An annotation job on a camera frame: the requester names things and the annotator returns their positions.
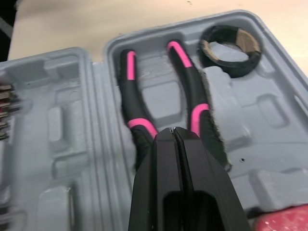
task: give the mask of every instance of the drill bit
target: drill bit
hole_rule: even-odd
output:
[[[12,85],[0,85],[0,91],[6,91],[6,90],[12,91],[14,90],[14,88]]]
[[[0,131],[0,141],[8,138],[8,135],[5,131]]]

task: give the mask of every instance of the gray plastic tool case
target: gray plastic tool case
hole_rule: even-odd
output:
[[[126,231],[136,149],[121,115],[119,54],[136,51],[140,90],[159,130],[185,128],[185,95],[166,44],[183,41],[201,68],[197,44],[213,25],[241,27],[263,47],[244,77],[204,70],[247,216],[308,202],[308,80],[257,16],[233,11],[118,37],[102,63],[80,48],[1,63],[0,82],[22,100],[0,142],[1,229]],[[211,46],[224,60],[245,58]]]

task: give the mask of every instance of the molded plastic tray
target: molded plastic tray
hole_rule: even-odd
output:
[[[261,61],[247,76],[200,66],[200,35],[219,24],[261,41]],[[158,129],[185,128],[185,95],[166,51],[171,39],[207,74],[247,216],[308,202],[308,80],[257,16],[233,11],[118,37],[102,63],[80,48],[0,63],[0,83],[14,84],[21,99],[8,118],[10,138],[0,141],[0,230],[128,229],[136,149],[121,115],[119,54],[136,51],[140,90]],[[225,60],[245,58],[211,46]]]

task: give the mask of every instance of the beige surface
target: beige surface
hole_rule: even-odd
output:
[[[79,46],[100,61],[120,34],[234,9],[259,15],[308,74],[307,0],[23,0],[9,59]]]

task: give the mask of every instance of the black tape roll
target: black tape roll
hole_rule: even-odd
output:
[[[242,62],[227,62],[220,60],[210,49],[209,43],[232,43],[238,46],[248,60]],[[259,42],[247,31],[235,26],[214,26],[206,30],[200,39],[200,61],[204,67],[219,66],[231,78],[247,75],[259,63],[261,46]]]

